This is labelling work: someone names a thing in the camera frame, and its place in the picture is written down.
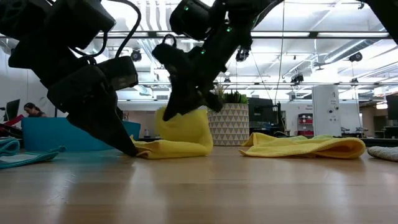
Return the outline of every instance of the yellow towel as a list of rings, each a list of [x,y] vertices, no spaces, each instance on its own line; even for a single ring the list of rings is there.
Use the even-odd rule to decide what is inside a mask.
[[[304,136],[275,138],[252,133],[243,146],[251,146],[240,153],[252,157],[320,156],[335,159],[355,159],[365,151],[365,143],[358,138],[333,138],[332,136]]]
[[[163,140],[154,142],[134,141],[139,157],[167,159],[207,156],[213,150],[206,110],[194,110],[185,115],[177,114],[167,122],[162,117],[165,108],[156,111],[155,126]]]

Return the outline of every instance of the table surface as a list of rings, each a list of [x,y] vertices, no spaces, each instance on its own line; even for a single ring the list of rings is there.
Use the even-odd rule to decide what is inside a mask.
[[[397,223],[396,163],[250,158],[238,149],[159,161],[64,153],[0,170],[0,222]]]

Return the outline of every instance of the person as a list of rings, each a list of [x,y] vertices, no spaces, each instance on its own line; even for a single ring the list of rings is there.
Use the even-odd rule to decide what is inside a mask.
[[[43,118],[43,117],[47,117],[47,115],[40,110],[40,108],[38,108],[36,105],[34,105],[33,103],[27,103],[24,106],[24,110],[26,111],[28,115],[28,117],[30,118]]]

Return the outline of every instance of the geometric patterned planter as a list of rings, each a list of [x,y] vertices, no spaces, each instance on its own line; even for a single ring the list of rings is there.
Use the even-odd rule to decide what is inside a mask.
[[[249,139],[249,107],[242,103],[225,103],[216,113],[207,112],[215,146],[240,146]]]

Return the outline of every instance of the teal towel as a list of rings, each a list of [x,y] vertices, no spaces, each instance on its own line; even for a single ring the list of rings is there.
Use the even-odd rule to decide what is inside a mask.
[[[0,139],[0,169],[52,160],[60,152],[64,151],[65,147],[60,146],[57,149],[51,149],[49,152],[41,154],[31,152],[20,154],[19,149],[20,145],[17,139]]]

